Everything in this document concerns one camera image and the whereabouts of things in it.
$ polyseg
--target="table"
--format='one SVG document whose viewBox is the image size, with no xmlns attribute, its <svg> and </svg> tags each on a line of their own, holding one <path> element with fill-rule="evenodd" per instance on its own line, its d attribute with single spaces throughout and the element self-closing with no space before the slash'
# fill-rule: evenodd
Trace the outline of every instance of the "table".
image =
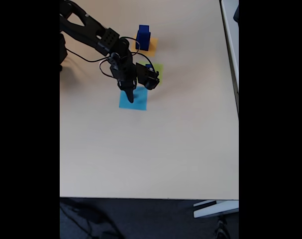
<svg viewBox="0 0 302 239">
<path fill-rule="evenodd" d="M 159 39 L 150 60 L 164 71 L 146 111 L 120 109 L 116 80 L 98 63 L 67 56 L 60 73 L 60 196 L 238 200 L 239 121 L 219 1 L 75 2 L 120 36 L 150 25 Z M 70 50 L 102 58 L 64 35 Z"/>
<path fill-rule="evenodd" d="M 221 8 L 225 19 L 229 50 L 239 91 L 239 26 L 234 20 L 234 15 L 238 5 L 239 0 L 221 0 Z"/>
</svg>

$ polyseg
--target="blue block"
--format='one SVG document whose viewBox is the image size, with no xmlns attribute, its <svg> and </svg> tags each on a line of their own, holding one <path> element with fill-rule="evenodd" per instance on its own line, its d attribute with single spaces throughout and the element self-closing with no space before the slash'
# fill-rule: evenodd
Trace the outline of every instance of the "blue block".
<svg viewBox="0 0 302 239">
<path fill-rule="evenodd" d="M 149 25 L 139 25 L 139 31 L 140 32 L 150 32 L 150 26 Z"/>
<path fill-rule="evenodd" d="M 137 31 L 136 40 L 140 43 L 140 49 L 148 51 L 150 46 L 151 33 L 149 32 L 148 25 L 140 25 Z M 135 43 L 135 49 L 138 49 L 139 45 Z"/>
<path fill-rule="evenodd" d="M 138 86 L 133 90 L 134 101 L 130 103 L 127 99 L 126 93 L 121 91 L 119 108 L 133 109 L 133 110 L 146 110 L 147 103 L 147 89 L 145 87 Z"/>
</svg>

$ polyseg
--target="green square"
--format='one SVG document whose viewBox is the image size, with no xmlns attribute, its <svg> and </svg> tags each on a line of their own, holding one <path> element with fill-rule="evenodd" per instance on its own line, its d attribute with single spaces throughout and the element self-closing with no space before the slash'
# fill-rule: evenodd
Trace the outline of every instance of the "green square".
<svg viewBox="0 0 302 239">
<path fill-rule="evenodd" d="M 140 63 L 143 66 L 145 66 L 147 64 L 150 64 L 147 61 L 139 61 L 138 63 Z M 162 84 L 162 81 L 163 81 L 163 65 L 162 64 L 158 64 L 158 63 L 153 63 L 153 62 L 152 62 L 152 64 L 154 66 L 155 71 L 159 72 L 159 79 L 160 79 L 159 86 L 160 86 Z"/>
</svg>

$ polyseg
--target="blue square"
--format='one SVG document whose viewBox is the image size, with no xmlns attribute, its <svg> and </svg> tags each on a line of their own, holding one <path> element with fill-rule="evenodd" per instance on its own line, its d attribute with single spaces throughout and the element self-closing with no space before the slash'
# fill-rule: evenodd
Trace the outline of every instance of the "blue square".
<svg viewBox="0 0 302 239">
<path fill-rule="evenodd" d="M 126 93 L 121 91 L 119 108 L 145 111 L 147 103 L 147 89 L 141 86 L 136 87 L 136 89 L 133 90 L 133 97 L 134 101 L 133 103 L 130 103 L 127 99 Z"/>
<path fill-rule="evenodd" d="M 150 26 L 149 25 L 139 25 L 140 32 L 149 32 Z"/>
</svg>

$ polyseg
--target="blue cube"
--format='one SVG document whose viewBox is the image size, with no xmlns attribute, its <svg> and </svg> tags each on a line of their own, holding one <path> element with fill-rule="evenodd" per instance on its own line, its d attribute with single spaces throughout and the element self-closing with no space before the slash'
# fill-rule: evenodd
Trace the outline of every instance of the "blue cube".
<svg viewBox="0 0 302 239">
<path fill-rule="evenodd" d="M 140 43 L 140 49 L 148 51 L 150 46 L 151 33 L 148 25 L 140 25 L 137 31 L 136 40 Z M 135 43 L 135 49 L 139 49 L 139 45 Z"/>
</svg>

